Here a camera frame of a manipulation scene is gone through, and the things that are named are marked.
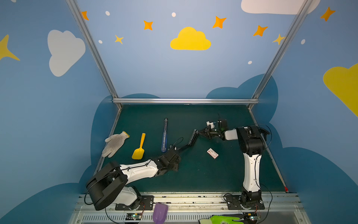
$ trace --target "dark green tabletop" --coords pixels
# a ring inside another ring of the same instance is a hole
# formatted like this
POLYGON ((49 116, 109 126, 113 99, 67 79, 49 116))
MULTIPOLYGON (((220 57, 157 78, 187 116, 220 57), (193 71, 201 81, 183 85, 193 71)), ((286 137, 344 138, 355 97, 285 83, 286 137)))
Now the dark green tabletop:
MULTIPOLYGON (((124 105, 114 133, 127 132, 130 138, 112 158, 105 158, 103 165, 116 160, 119 164, 143 162, 162 155, 161 141, 164 119, 168 118, 168 146, 178 138, 188 143, 193 130, 206 127, 206 121, 227 119, 229 129, 253 124, 245 105, 124 105), (139 148, 142 133, 146 133, 143 159, 132 159, 139 148)), ((212 140, 199 136, 194 147, 183 151, 179 171, 144 178, 129 184, 139 191, 155 192, 231 192, 241 191, 244 180, 244 157, 237 140, 212 140), (219 156, 214 159, 207 150, 212 148, 219 156)), ((260 182, 270 191, 284 191, 284 186, 265 151, 260 165, 260 182)))

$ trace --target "purple shovel blade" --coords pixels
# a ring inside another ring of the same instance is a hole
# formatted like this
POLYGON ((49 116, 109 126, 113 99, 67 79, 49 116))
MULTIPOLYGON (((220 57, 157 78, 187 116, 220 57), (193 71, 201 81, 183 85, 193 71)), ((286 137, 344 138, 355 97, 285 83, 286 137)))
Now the purple shovel blade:
POLYGON ((166 219, 168 206, 166 204, 156 203, 153 212, 153 221, 155 224, 163 224, 166 219))

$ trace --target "blue tool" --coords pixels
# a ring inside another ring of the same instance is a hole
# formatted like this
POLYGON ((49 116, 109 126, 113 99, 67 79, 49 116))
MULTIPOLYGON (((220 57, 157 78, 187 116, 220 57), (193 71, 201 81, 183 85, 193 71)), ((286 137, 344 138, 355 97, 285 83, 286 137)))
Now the blue tool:
POLYGON ((165 153, 166 152, 166 142, 167 142, 167 138, 166 138, 166 127, 168 126, 168 118, 166 118, 164 120, 164 131, 163 131, 163 140, 161 142, 161 152, 165 153))

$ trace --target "yellow shovel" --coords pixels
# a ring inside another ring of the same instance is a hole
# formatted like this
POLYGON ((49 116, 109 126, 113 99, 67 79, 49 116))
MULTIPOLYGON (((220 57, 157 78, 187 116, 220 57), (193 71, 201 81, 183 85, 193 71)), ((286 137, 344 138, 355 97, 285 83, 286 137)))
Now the yellow shovel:
POLYGON ((144 138, 145 138, 145 133, 142 133, 142 138, 140 139, 140 146, 138 149, 134 150, 132 159, 142 159, 143 158, 144 149, 142 148, 142 146, 144 143, 144 138))

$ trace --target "white work glove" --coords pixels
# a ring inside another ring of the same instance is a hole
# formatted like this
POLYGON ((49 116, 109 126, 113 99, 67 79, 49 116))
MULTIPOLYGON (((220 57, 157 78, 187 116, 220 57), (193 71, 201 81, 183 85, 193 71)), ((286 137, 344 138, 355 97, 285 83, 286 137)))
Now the white work glove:
POLYGON ((102 157, 108 156, 108 158, 111 158, 117 152, 117 150, 122 147, 126 138, 129 138, 129 135, 126 132, 122 132, 121 134, 114 134, 109 136, 109 138, 106 138, 105 142, 108 143, 102 151, 102 157))

